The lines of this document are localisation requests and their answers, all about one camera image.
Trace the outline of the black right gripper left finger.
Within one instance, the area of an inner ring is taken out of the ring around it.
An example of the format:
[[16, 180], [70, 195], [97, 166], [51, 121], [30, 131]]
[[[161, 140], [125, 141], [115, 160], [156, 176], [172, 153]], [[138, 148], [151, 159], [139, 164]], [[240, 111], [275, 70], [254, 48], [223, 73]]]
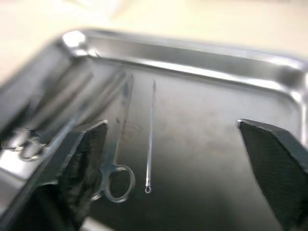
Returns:
[[26, 181], [0, 218], [2, 231], [78, 231], [98, 186], [108, 125], [81, 125]]

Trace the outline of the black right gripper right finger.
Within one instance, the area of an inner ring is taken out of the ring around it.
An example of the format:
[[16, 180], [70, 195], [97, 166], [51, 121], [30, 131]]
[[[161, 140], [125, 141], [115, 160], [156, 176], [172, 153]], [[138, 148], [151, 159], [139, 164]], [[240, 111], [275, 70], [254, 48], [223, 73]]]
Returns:
[[308, 151], [289, 131], [240, 119], [254, 177], [284, 231], [308, 229]]

